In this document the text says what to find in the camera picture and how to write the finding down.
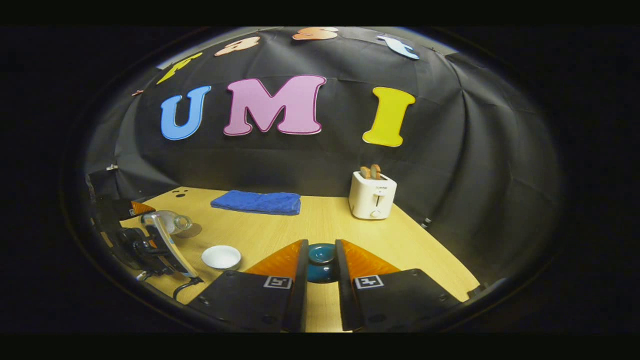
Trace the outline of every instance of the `yellow letter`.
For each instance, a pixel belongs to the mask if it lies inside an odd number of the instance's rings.
[[[328,40],[338,36],[336,28],[306,28],[293,35],[294,40]]]
[[[415,104],[415,98],[392,88],[375,88],[373,94],[380,100],[378,112],[371,130],[362,135],[362,140],[376,145],[399,147],[403,142],[400,129],[404,113],[409,105]]]
[[[186,58],[186,59],[180,61],[179,63],[175,64],[171,68],[171,70],[169,70],[169,72],[167,72],[166,75],[162,79],[160,79],[160,81],[158,81],[158,83],[156,85],[160,85],[160,83],[162,83],[164,80],[167,80],[168,78],[174,76],[176,71],[178,71],[178,70],[182,69],[183,67],[187,66],[187,64],[190,63],[191,60],[199,57],[200,55],[202,55],[202,53],[195,54],[192,57]]]
[[[249,49],[250,47],[254,47],[258,45],[259,40],[260,40],[260,37],[253,37],[253,38],[246,38],[240,41],[236,41],[234,43],[231,43],[225,46],[225,48],[218,51],[215,56],[222,56],[228,53],[233,53],[234,51]]]

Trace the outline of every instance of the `blue letter u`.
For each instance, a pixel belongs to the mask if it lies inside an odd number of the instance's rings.
[[[187,94],[191,99],[189,120],[183,126],[175,124],[175,110],[182,96],[174,96],[162,103],[162,135],[169,140],[184,140],[198,131],[202,122],[202,106],[204,95],[211,91],[211,86],[196,88]]]

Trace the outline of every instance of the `wooden table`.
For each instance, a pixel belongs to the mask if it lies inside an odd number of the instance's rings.
[[[156,210],[186,215],[202,226],[202,232],[189,239],[173,240],[184,257],[198,271],[204,284],[180,292],[178,301],[188,304],[222,272],[208,267],[202,252],[216,245],[229,245],[242,254],[238,271],[245,271],[282,247],[301,239],[309,244],[335,243],[345,239],[379,256],[400,270],[420,268],[460,301],[479,286],[476,278],[432,235],[395,204],[385,220],[360,220],[344,197],[301,198],[296,216],[263,215],[214,209],[211,201],[227,193],[219,190],[178,188],[147,201]],[[143,229],[140,218],[121,223],[123,227]],[[151,277],[149,284],[168,296],[188,279],[182,274]],[[338,284],[308,283],[307,332],[342,332]]]

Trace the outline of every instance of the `black fabric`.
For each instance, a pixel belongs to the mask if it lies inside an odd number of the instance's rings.
[[[481,283],[507,277],[535,256],[561,210],[561,170],[547,119],[521,90],[463,54],[443,56],[399,39],[420,56],[414,61],[377,39],[397,38],[391,35],[339,28],[335,39],[298,42],[292,39],[298,30],[246,35],[237,40],[259,36],[259,45],[214,56],[229,40],[203,50],[160,85],[171,67],[145,74],[148,86],[135,100],[115,94],[121,100],[98,119],[105,125],[92,150],[114,149],[120,195],[148,198],[191,186],[347,197],[351,173],[377,163],[398,183],[396,205],[417,222],[432,219],[429,232]],[[317,96],[321,133],[286,135],[276,126],[261,133],[254,125],[248,135],[223,134],[229,84],[257,78],[275,95],[300,75],[327,79]],[[186,95],[201,86],[212,89],[198,131],[181,141],[165,139],[162,103],[181,95],[176,123],[184,124]],[[376,116],[372,90],[378,86],[416,97],[404,117],[400,147],[362,140]],[[88,168],[102,167],[106,159],[95,156]]]

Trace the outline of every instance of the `foam letter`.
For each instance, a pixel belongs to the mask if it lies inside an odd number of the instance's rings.
[[[404,113],[409,105],[415,104],[415,98],[392,88],[375,88],[373,94],[380,100],[378,112],[371,130],[362,135],[362,140],[375,145],[399,147],[403,142],[400,129]]]
[[[414,60],[418,60],[420,58],[416,54],[412,54],[408,52],[407,49],[413,50],[413,48],[410,47],[409,45],[404,45],[399,40],[396,40],[394,38],[388,38],[388,37],[378,37],[378,39],[384,40],[387,43],[387,46],[389,46],[389,49],[397,52],[402,56],[406,56],[407,58],[414,59]]]
[[[316,98],[320,86],[326,83],[321,76],[296,76],[289,80],[272,97],[260,80],[240,80],[228,86],[233,94],[231,119],[224,133],[241,136],[251,133],[247,123],[249,111],[253,121],[263,133],[271,129],[278,114],[285,109],[284,119],[278,130],[285,134],[312,135],[322,130],[316,121]]]
[[[260,40],[260,37],[252,37],[252,38],[246,38],[240,41],[236,41],[233,42],[227,46],[225,46],[224,49],[218,51],[215,56],[222,56],[222,55],[226,55],[228,53],[233,53],[234,51],[242,51],[242,50],[247,50],[250,47],[254,47],[256,45],[258,45],[258,41]]]
[[[294,40],[328,40],[338,36],[336,28],[306,28],[293,35]]]
[[[204,105],[204,95],[211,91],[211,86],[196,88],[187,94],[191,99],[189,108],[189,120],[183,126],[175,124],[175,110],[182,96],[174,96],[162,103],[162,135],[169,140],[184,140],[195,134],[202,122],[202,106]]]
[[[160,83],[162,83],[164,80],[167,80],[168,78],[172,77],[175,75],[175,72],[182,69],[183,67],[187,66],[188,63],[191,62],[191,60],[199,57],[200,55],[202,55],[202,53],[199,54],[195,54],[190,58],[186,58],[182,61],[180,61],[179,63],[175,64],[171,70],[169,70],[169,72],[166,73],[166,75],[163,76],[162,79],[160,79],[160,81],[158,81],[158,83],[156,85],[160,85]]]

